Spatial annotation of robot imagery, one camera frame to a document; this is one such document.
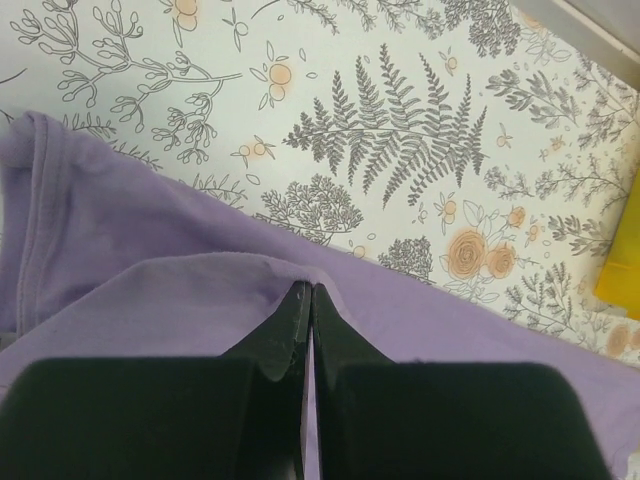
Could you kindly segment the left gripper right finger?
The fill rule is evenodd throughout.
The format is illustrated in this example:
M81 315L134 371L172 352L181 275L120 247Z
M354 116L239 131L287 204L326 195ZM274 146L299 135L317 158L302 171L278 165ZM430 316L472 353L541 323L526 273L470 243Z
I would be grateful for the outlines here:
M535 363L398 363L311 301L324 479L606 479L579 399Z

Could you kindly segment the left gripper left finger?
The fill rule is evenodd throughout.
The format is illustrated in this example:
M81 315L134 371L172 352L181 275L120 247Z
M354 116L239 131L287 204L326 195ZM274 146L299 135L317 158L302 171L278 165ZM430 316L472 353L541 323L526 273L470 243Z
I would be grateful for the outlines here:
M1 405L5 479L300 479L311 287L218 357L48 359Z

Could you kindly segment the purple t shirt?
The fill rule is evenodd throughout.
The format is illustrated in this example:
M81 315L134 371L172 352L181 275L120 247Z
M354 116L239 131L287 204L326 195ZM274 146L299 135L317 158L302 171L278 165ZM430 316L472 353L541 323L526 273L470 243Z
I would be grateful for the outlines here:
M219 355L305 280L393 360L558 369L627 474L634 368L253 219L40 113L3 128L1 181L3 389L45 358Z

